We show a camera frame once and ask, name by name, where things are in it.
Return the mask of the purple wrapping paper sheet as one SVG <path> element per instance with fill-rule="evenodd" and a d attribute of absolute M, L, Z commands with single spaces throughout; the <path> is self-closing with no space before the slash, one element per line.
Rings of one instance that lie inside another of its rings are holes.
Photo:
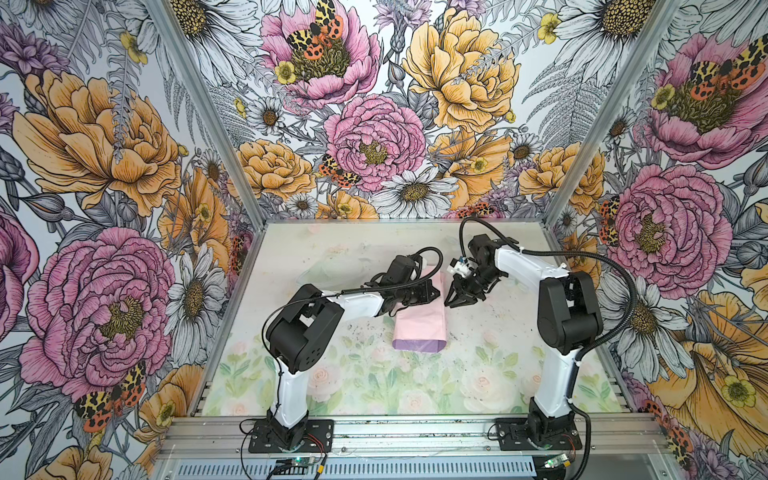
<path fill-rule="evenodd" d="M 408 307 L 395 315 L 392 338 L 395 350 L 435 354 L 446 347 L 447 320 L 442 272 L 432 278 L 432 284 L 439 291 L 436 300 Z"/>

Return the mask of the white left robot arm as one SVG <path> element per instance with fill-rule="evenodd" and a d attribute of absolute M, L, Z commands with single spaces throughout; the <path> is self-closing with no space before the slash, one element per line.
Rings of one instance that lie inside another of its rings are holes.
<path fill-rule="evenodd" d="M 275 396 L 267 413 L 272 428 L 285 434 L 306 428 L 308 372 L 342 321 L 392 316 L 435 302 L 440 292 L 433 278 L 443 260 L 438 248 L 428 246 L 396 256 L 386 271 L 360 287 L 332 292 L 304 284 L 270 314 L 262 327 L 262 343 L 277 368 Z"/>

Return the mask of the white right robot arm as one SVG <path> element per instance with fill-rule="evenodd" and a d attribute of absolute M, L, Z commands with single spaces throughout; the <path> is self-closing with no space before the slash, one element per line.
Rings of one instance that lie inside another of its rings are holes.
<path fill-rule="evenodd" d="M 445 305 L 449 308 L 484 301 L 495 285 L 513 277 L 537 294 L 536 326 L 549 351 L 541 383 L 524 423 L 527 438 L 537 445 L 575 430 L 572 396 L 585 349 L 603 331 L 591 277 L 565 264 L 546 262 L 554 252 L 539 252 L 493 240 L 482 234 L 469 242 L 470 254 L 451 260 L 452 277 Z"/>

